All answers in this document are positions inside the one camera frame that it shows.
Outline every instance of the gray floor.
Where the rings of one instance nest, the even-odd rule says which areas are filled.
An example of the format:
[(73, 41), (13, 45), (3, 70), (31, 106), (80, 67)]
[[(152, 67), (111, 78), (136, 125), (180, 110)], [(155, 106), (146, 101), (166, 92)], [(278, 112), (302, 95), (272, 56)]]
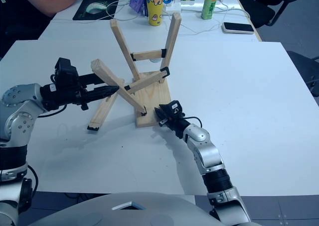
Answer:
[[(196, 205), (209, 213), (211, 206), (206, 196), (195, 196)], [(264, 226), (318, 226), (319, 195), (243, 197), (252, 221)], [(31, 209), (20, 214), (20, 226), (26, 226), (45, 216), (76, 204), (63, 193), (37, 192)]]
[[(277, 23), (258, 29), (263, 41), (281, 42), (286, 50), (307, 57), (319, 55), (319, 2), (299, 0), (288, 5)], [(196, 196), (196, 204), (209, 212), (205, 196)], [(253, 221), (264, 226), (318, 226), (319, 196), (243, 197)], [(20, 215), (20, 225), (28, 225), (76, 204), (62, 193), (38, 192), (32, 207)]]

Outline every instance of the smartphone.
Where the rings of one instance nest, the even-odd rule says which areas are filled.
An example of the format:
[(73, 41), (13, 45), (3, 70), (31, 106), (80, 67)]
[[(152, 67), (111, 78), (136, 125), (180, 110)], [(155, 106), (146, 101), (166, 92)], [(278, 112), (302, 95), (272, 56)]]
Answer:
[(227, 33), (254, 33), (254, 29), (250, 24), (223, 22), (222, 28)]

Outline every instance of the green juice box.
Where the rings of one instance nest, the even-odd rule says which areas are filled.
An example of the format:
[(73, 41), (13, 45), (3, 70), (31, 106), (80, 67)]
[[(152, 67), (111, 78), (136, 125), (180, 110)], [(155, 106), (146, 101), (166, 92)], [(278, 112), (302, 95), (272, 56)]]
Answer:
[(211, 19), (217, 0), (205, 0), (201, 12), (202, 19)]

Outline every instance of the black shirt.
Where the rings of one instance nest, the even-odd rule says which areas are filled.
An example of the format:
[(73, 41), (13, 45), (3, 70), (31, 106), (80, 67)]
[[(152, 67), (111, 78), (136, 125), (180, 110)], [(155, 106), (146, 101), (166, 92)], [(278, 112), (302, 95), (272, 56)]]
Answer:
[(51, 18), (38, 11), (28, 0), (6, 0), (9, 4), (10, 15), (14, 21), (23, 25), (45, 29)]

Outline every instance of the mouse pad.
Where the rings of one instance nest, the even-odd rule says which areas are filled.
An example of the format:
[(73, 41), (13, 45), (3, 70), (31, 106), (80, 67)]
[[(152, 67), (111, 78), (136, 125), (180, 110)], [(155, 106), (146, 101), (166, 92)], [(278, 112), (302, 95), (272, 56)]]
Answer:
[[(76, 11), (73, 20), (96, 20), (96, 19), (100, 19), (101, 20), (107, 20), (107, 19), (112, 19), (112, 16), (108, 16), (108, 14), (106, 13), (105, 10), (96, 13), (96, 14), (91, 14), (91, 13), (87, 13), (85, 12), (86, 7), (91, 4), (91, 3), (101, 3), (104, 5), (109, 5), (115, 1), (118, 0), (83, 0), (80, 7), (78, 8), (78, 10)], [(117, 7), (118, 3), (113, 3), (111, 6), (108, 7), (108, 13), (110, 15), (114, 14), (116, 11), (116, 7)]]

